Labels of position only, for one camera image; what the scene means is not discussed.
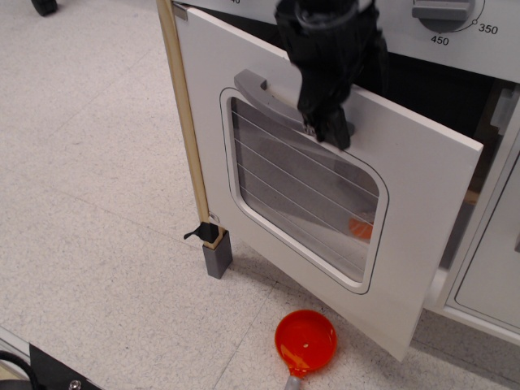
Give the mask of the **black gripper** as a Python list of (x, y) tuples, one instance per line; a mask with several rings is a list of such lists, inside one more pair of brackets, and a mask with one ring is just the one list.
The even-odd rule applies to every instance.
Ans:
[(388, 49), (377, 19), (374, 1), (280, 1), (276, 6), (284, 48), (301, 73), (297, 109), (318, 114), (318, 142), (339, 150), (351, 146), (342, 104), (367, 51), (366, 88), (381, 96), (388, 91)]

